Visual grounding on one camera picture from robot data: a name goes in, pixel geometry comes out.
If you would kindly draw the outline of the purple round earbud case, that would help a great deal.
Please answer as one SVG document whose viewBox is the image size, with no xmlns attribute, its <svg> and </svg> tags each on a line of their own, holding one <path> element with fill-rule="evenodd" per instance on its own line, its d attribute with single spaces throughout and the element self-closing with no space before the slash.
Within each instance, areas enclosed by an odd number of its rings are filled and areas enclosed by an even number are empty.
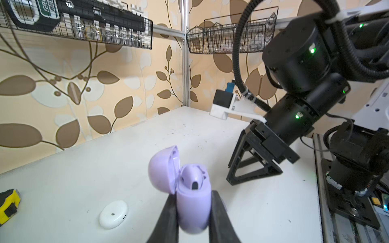
<svg viewBox="0 0 389 243">
<path fill-rule="evenodd" d="M 204 182 L 199 190 L 190 190 L 181 181 L 181 172 L 188 165 L 199 166 L 204 174 Z M 208 227 L 212 187 L 205 166 L 181 166 L 178 147 L 175 145 L 160 150 L 151 158 L 148 174 L 154 188 L 176 195 L 178 223 L 183 231 L 198 234 Z"/>
</svg>

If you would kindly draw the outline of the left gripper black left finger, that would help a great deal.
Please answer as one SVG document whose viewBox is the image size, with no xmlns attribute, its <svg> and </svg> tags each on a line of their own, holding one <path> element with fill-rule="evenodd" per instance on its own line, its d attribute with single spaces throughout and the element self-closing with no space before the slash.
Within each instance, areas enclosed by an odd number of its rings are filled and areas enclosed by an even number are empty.
<svg viewBox="0 0 389 243">
<path fill-rule="evenodd" d="M 178 243 L 179 223 L 176 195 L 170 194 L 147 243 Z"/>
</svg>

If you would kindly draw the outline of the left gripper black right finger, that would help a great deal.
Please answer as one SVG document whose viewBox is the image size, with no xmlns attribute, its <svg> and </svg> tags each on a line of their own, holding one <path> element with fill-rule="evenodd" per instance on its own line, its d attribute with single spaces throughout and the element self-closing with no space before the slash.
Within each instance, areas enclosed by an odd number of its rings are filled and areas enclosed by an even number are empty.
<svg viewBox="0 0 389 243">
<path fill-rule="evenodd" d="M 211 193 L 211 213 L 208 228 L 210 243 L 241 243 L 223 201 L 216 190 Z"/>
</svg>

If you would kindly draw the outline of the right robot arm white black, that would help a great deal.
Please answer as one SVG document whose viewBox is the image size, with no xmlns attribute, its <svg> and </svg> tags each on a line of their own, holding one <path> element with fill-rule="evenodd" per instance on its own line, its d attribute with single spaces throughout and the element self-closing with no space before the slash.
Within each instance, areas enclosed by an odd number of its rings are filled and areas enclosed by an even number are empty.
<svg viewBox="0 0 389 243">
<path fill-rule="evenodd" d="M 357 49 L 336 1 L 318 1 L 321 12 L 292 20 L 264 49 L 266 73 L 286 94 L 274 106 L 259 100 L 243 82 L 240 47 L 244 27 L 259 1 L 251 1 L 237 24 L 233 42 L 235 84 L 241 95 L 265 111 L 241 133 L 229 162 L 227 181 L 238 185 L 279 175 L 279 163 L 298 160 L 290 148 L 343 100 L 349 82 L 373 83 L 389 76 L 388 46 Z"/>
</svg>

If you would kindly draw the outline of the white round earbud case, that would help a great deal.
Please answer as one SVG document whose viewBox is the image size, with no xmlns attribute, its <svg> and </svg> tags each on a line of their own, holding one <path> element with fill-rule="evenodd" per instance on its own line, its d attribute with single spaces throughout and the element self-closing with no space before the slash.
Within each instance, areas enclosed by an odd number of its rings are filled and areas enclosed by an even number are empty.
<svg viewBox="0 0 389 243">
<path fill-rule="evenodd" d="M 113 201 L 101 211 L 99 224 L 104 229 L 113 229 L 123 223 L 128 214 L 128 205 L 123 200 Z"/>
</svg>

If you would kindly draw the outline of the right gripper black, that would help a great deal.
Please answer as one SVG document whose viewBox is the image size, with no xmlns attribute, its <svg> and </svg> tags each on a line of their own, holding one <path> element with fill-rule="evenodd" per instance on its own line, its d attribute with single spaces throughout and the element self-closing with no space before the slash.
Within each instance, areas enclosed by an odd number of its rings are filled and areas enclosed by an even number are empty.
<svg viewBox="0 0 389 243">
<path fill-rule="evenodd" d="M 248 181 L 278 176 L 283 173 L 276 163 L 287 160 L 294 164 L 300 156 L 290 148 L 266 124 L 252 120 L 247 132 L 242 131 L 228 164 L 227 182 L 234 186 Z M 236 176 L 238 169 L 261 163 L 263 167 L 253 172 Z"/>
</svg>

